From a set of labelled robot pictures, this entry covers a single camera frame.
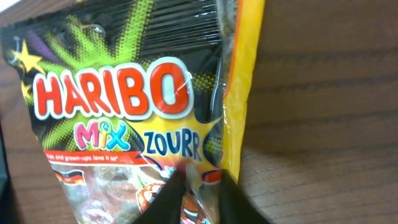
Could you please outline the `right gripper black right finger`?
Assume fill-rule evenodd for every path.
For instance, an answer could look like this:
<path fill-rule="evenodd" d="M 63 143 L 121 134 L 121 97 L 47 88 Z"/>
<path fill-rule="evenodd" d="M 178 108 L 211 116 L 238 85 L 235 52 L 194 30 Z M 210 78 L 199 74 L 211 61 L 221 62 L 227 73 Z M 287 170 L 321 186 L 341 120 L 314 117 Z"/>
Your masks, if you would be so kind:
<path fill-rule="evenodd" d="M 250 202 L 225 169 L 219 191 L 220 224 L 271 224 Z"/>

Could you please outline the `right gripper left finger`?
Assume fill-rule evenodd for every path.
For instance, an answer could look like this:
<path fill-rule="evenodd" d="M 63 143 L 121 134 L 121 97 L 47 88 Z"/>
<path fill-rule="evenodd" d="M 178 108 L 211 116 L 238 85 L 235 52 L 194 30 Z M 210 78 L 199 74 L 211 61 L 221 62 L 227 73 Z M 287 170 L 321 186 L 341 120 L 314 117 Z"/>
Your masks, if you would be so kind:
<path fill-rule="evenodd" d="M 132 224 L 179 224 L 185 176 L 175 171 L 147 210 Z"/>

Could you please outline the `black Haribo candy bag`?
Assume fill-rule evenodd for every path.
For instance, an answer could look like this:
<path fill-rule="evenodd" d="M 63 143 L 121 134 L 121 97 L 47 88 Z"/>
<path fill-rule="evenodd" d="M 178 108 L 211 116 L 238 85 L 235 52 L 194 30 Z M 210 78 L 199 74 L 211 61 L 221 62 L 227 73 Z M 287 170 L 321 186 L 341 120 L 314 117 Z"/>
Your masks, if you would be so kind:
<path fill-rule="evenodd" d="M 78 223 L 132 223 L 178 168 L 180 223 L 214 223 L 223 159 L 214 1 L 86 1 L 1 29 Z"/>

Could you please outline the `dark green box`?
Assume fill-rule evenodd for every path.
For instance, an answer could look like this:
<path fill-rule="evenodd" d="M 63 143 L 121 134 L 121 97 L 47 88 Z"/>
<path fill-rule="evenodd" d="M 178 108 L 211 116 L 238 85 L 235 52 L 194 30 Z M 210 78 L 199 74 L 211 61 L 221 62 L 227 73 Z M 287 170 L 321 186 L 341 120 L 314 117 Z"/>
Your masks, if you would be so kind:
<path fill-rule="evenodd" d="M 7 168 L 4 140 L 1 133 L 1 224 L 10 224 L 14 219 L 12 190 Z"/>

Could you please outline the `yellow candy bag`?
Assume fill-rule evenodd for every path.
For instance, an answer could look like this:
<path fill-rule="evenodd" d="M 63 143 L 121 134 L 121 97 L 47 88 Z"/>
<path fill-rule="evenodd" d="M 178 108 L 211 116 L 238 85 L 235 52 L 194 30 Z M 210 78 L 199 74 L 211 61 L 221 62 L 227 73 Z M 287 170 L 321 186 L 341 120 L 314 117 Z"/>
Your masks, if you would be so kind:
<path fill-rule="evenodd" d="M 221 168 L 239 179 L 241 146 L 246 124 L 265 0 L 218 1 L 224 38 L 223 148 Z"/>

